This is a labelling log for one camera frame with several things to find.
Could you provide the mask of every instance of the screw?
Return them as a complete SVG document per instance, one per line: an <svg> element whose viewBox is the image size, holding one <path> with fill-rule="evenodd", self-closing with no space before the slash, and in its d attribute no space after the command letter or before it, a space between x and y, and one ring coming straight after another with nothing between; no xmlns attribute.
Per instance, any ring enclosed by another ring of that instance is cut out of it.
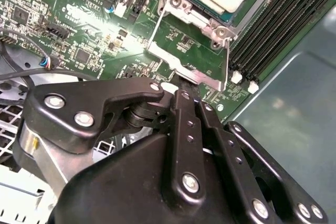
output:
<svg viewBox="0 0 336 224"><path fill-rule="evenodd" d="M182 0L171 0L170 3L173 7L177 8L181 5Z"/></svg>
<svg viewBox="0 0 336 224"><path fill-rule="evenodd" d="M207 103L204 104L204 107L206 108L206 110L209 110L209 111L212 110L212 107Z"/></svg>
<svg viewBox="0 0 336 224"><path fill-rule="evenodd" d="M90 127L94 123L93 116L88 112L79 112L75 115L75 122L83 127Z"/></svg>
<svg viewBox="0 0 336 224"><path fill-rule="evenodd" d="M185 187L185 189L187 189L189 192L191 193L196 193L199 190L199 184L197 182L197 179L191 175L191 174L184 174L182 177L182 183Z"/></svg>
<svg viewBox="0 0 336 224"><path fill-rule="evenodd" d="M265 207L265 205L258 199L255 199L253 201L253 206L257 214L259 214L260 217L267 219L268 218L268 211Z"/></svg>
<svg viewBox="0 0 336 224"><path fill-rule="evenodd" d="M320 219L323 219L323 214L321 211L317 208L315 205L311 205L311 210L313 210L313 213Z"/></svg>
<svg viewBox="0 0 336 224"><path fill-rule="evenodd" d="M233 127L235 128L236 131L242 132L241 128L238 125L233 125Z"/></svg>
<svg viewBox="0 0 336 224"><path fill-rule="evenodd" d="M55 95L50 95L44 99L45 105L52 109L60 109L65 105L65 101L61 97L57 97Z"/></svg>
<svg viewBox="0 0 336 224"><path fill-rule="evenodd" d="M189 94L186 93L186 92L183 92L181 95L182 95L185 99L187 99L187 100L190 99Z"/></svg>
<svg viewBox="0 0 336 224"><path fill-rule="evenodd" d="M151 88L154 89L155 91L159 91L159 90L160 90L159 85L157 85L156 83L151 83L150 86L151 86Z"/></svg>
<svg viewBox="0 0 336 224"><path fill-rule="evenodd" d="M217 105L216 109L217 109L219 112L222 112L222 111L224 110L224 105L219 104L219 105Z"/></svg>
<svg viewBox="0 0 336 224"><path fill-rule="evenodd" d="M299 207L300 212L302 213L302 215L309 219L310 218L310 212L305 207L305 205L302 204L302 203L298 203L298 207Z"/></svg>

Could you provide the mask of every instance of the green circuit board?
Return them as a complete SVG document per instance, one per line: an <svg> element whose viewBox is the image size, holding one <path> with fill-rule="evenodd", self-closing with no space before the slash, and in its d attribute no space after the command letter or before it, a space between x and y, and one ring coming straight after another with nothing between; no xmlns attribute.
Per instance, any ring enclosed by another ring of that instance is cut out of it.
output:
<svg viewBox="0 0 336 224"><path fill-rule="evenodd" d="M107 13L102 8L103 0L0 0L0 26L26 34L49 54L59 58L61 67L65 69L82 71L98 79L149 76L158 82L170 81L174 73L168 65L145 50L159 18L158 2L159 0L148 0L138 19L130 22L126 18L130 10L122 18ZM314 22L306 26L305 33L334 2L330 0L325 4ZM18 24L14 16L20 10L27 12L28 18ZM67 29L69 37L60 41L45 36L37 26L41 15L48 22ZM299 34L295 43L305 33ZM30 44L15 35L9 36L13 38L10 43L38 54ZM161 48L178 57L183 65L196 68L213 79L222 78L221 66L226 51L211 50L209 39L195 26L168 15L163 18L154 40ZM289 44L287 50L295 43ZM284 55L277 58L277 62L283 57ZM270 66L268 73L275 66L276 64ZM224 92L205 85L200 85L199 88L203 100L217 108L222 120L249 96L246 86L231 82Z"/></svg>

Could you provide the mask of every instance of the chip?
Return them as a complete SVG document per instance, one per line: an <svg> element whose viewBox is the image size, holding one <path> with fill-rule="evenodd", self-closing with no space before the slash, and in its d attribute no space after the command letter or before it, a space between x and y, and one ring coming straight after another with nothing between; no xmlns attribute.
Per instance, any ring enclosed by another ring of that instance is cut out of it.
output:
<svg viewBox="0 0 336 224"><path fill-rule="evenodd" d="M26 25L29 18L29 12L21 9L20 7L15 7L13 12L13 20L19 24Z"/></svg>
<svg viewBox="0 0 336 224"><path fill-rule="evenodd" d="M76 60L80 63L88 62L90 58L90 54L88 52L83 51L82 49L78 49L76 54Z"/></svg>

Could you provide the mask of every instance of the capacitor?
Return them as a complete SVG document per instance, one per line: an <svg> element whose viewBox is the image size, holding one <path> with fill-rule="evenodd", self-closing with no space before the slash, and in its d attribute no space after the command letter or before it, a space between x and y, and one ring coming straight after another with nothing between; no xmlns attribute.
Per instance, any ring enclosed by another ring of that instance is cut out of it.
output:
<svg viewBox="0 0 336 224"><path fill-rule="evenodd" d="M110 9L105 9L107 13L114 13L115 7L112 5Z"/></svg>

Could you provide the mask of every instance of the wire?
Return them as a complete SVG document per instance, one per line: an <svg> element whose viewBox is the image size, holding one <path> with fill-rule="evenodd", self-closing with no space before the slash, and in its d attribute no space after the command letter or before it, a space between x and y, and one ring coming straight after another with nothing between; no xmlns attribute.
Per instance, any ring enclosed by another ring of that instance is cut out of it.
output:
<svg viewBox="0 0 336 224"><path fill-rule="evenodd" d="M32 39L30 39L26 35L18 32L18 31L15 31L15 30L12 30L12 29L3 28L3 27L0 27L0 31L2 31L4 33L15 34L16 36L18 36L18 37L20 37L22 39L25 39L26 41L28 41L29 43L31 43L34 47L36 47L45 58L47 58L47 59L49 58L49 55L42 49L42 47L40 47L39 45L37 45Z"/></svg>
<svg viewBox="0 0 336 224"><path fill-rule="evenodd" d="M66 69L54 69L51 71L48 71L44 68L35 68L35 69L29 69L29 70L24 70L18 73L6 73L6 74L0 74L0 81L8 80L8 79L14 79L18 77L24 77L24 76L32 76L35 74L43 74L43 73L57 73L57 74L65 74L68 76L75 76L78 78L82 78L85 80L93 81L97 80L95 77L92 77L88 74L85 73L80 73L80 72L74 72L71 70L66 70Z"/></svg>
<svg viewBox="0 0 336 224"><path fill-rule="evenodd" d="M8 51L4 45L4 43L1 43L1 54L0 54L0 58L1 56L4 58L4 60L7 62L7 64L15 71L15 72L21 72L23 71L23 69L17 64L15 63L15 61L10 57L10 55L8 54ZM33 88L35 86L33 80L31 77L26 76L26 77L22 77L23 81L26 83L27 87L29 89Z"/></svg>

